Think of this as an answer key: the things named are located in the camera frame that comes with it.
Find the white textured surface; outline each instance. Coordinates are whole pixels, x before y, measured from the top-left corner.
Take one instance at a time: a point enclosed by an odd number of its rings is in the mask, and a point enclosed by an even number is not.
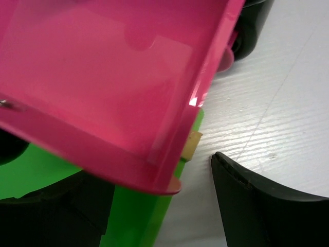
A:
[[[257,48],[213,82],[204,133],[155,246],[226,246],[209,157],[329,197],[329,1],[276,0]]]

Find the black plastic part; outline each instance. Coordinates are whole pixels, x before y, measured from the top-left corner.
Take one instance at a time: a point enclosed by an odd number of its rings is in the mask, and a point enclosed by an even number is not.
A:
[[[0,165],[18,158],[28,145],[28,142],[0,129]]]
[[[0,200],[0,246],[99,247],[114,190],[81,171],[22,198]]]
[[[258,37],[263,29],[274,0],[246,1],[235,30],[238,32],[233,52],[235,60],[248,56],[256,47]]]
[[[211,167],[228,247],[327,246],[329,198],[278,184],[220,152]]]

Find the green plastic piece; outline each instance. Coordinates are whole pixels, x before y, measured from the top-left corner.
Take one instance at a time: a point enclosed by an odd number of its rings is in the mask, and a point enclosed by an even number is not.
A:
[[[32,144],[17,159],[0,166],[0,200],[20,198],[80,171]]]
[[[200,111],[193,129],[198,130]],[[186,161],[180,160],[175,176],[180,177]],[[80,171],[81,168],[30,144],[14,161],[0,166],[0,200],[20,198]],[[172,197],[152,196],[117,186],[106,234],[100,247],[153,246]]]
[[[193,129],[199,130],[200,111]],[[180,160],[175,176],[180,177],[186,161]],[[159,197],[117,186],[106,234],[100,247],[152,247],[172,197]]]

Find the small paper tag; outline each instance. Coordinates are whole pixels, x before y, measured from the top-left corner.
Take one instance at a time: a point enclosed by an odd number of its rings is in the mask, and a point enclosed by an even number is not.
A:
[[[180,157],[186,159],[187,161],[190,161],[201,139],[201,136],[202,133],[192,130],[192,132],[190,133],[189,137],[186,140],[183,152],[181,153]]]

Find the pink plastic tray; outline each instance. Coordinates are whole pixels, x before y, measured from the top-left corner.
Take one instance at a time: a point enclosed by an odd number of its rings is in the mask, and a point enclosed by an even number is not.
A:
[[[172,178],[243,0],[1,0],[0,127],[111,182]]]

